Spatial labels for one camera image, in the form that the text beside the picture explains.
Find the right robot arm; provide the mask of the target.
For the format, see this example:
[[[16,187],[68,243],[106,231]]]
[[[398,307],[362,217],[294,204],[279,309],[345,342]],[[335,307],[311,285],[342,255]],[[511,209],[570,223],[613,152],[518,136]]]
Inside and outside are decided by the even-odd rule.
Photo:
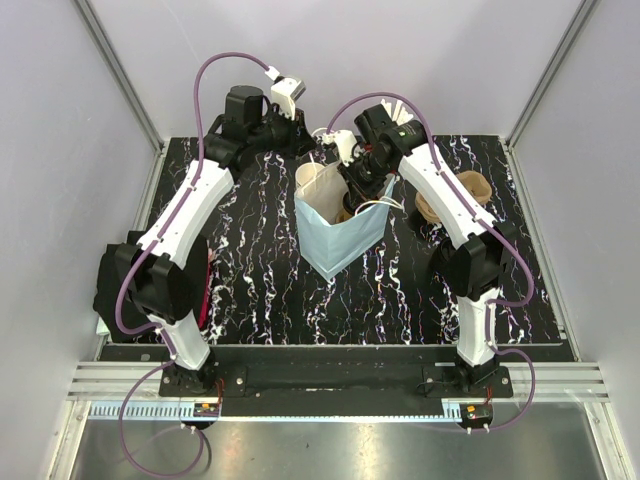
[[[450,378],[460,393],[476,396],[499,368],[495,309],[514,230],[474,200],[419,121],[399,125],[376,105],[354,123],[359,131],[355,144],[339,150],[338,171],[347,184],[343,208],[351,216],[359,215],[376,201],[386,177],[398,174],[438,216],[448,238],[436,249],[431,264],[455,295],[459,313]]]

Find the black plastic cup lid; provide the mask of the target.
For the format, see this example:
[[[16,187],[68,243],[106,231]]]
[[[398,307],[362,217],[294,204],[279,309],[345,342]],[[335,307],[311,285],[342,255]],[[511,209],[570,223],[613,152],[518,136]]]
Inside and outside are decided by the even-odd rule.
[[[353,192],[346,192],[343,196],[343,208],[351,216],[355,215],[356,209],[363,203],[362,197]]]

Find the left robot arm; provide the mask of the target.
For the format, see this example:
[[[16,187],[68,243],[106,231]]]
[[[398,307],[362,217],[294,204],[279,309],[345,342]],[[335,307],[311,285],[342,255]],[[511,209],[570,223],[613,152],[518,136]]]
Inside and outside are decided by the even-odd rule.
[[[193,395],[208,394],[216,382],[213,356],[198,326],[210,273],[201,230],[257,154],[302,155],[314,147],[295,104],[304,90],[292,77],[277,78],[268,94],[232,87],[224,112],[203,138],[204,158],[191,162],[160,217],[147,231],[131,231],[125,242],[108,245],[101,258],[93,308],[111,338],[158,332],[173,362],[169,378]]]

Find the light blue paper bag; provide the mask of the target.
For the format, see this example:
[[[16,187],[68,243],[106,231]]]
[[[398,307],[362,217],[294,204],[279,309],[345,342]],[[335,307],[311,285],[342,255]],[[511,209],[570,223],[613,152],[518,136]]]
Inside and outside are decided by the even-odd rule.
[[[316,178],[294,192],[294,207],[302,257],[327,281],[382,239],[396,178],[388,175],[383,189],[371,203],[357,208],[343,223],[336,217],[343,208],[347,184],[338,171],[339,160],[322,140],[309,152],[308,162],[324,166]]]

